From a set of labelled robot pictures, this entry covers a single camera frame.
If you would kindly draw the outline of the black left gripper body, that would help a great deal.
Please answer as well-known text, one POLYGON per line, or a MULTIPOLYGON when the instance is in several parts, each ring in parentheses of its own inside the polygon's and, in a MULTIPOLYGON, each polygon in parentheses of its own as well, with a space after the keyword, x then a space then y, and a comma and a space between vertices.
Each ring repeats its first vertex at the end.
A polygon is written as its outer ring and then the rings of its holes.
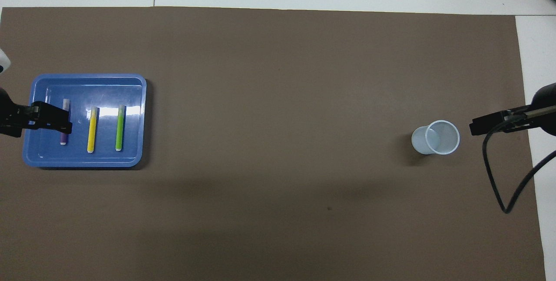
POLYGON ((24 129, 33 129, 30 124, 30 106, 14 103, 7 91, 0 88, 0 133, 21 137, 24 129))

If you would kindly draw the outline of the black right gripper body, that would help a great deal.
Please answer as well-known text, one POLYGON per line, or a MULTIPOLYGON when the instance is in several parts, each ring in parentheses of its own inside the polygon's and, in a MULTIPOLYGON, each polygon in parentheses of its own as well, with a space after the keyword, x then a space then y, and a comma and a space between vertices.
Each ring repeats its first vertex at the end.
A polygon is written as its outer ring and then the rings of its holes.
POLYGON ((540 88, 534 94, 528 109, 528 121, 533 127, 540 127, 547 134, 556 135, 556 84, 540 88))

